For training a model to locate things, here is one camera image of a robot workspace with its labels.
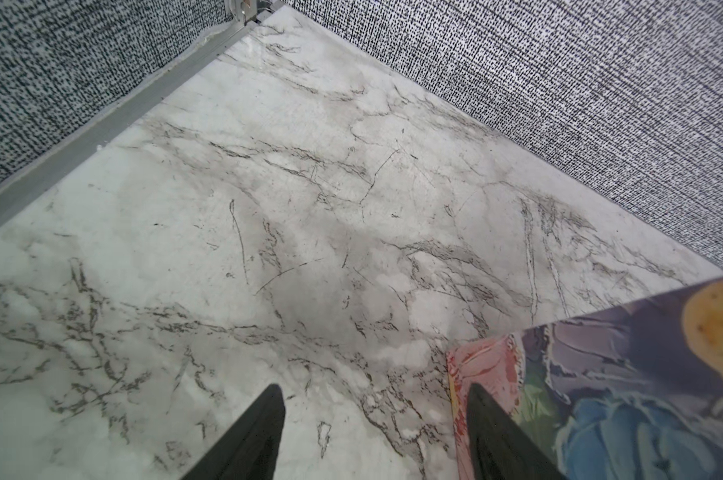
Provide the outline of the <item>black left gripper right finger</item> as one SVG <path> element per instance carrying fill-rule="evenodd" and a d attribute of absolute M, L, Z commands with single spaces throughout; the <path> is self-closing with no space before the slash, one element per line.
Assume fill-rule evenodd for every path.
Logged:
<path fill-rule="evenodd" d="M 553 461 L 477 383 L 469 388 L 467 431 L 475 479 L 565 480 Z"/>

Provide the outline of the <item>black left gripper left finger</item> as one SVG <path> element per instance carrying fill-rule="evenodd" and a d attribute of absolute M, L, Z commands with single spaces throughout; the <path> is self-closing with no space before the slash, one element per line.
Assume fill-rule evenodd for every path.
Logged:
<path fill-rule="evenodd" d="M 271 384 L 182 479 L 273 479 L 285 419 L 283 391 Z"/>

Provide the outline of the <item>floral white paper bag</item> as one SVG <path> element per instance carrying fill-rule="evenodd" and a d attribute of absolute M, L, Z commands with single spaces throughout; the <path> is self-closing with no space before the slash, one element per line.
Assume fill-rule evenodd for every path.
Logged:
<path fill-rule="evenodd" d="M 565 479 L 723 479 L 723 278 L 461 344 L 457 471 L 477 383 Z"/>

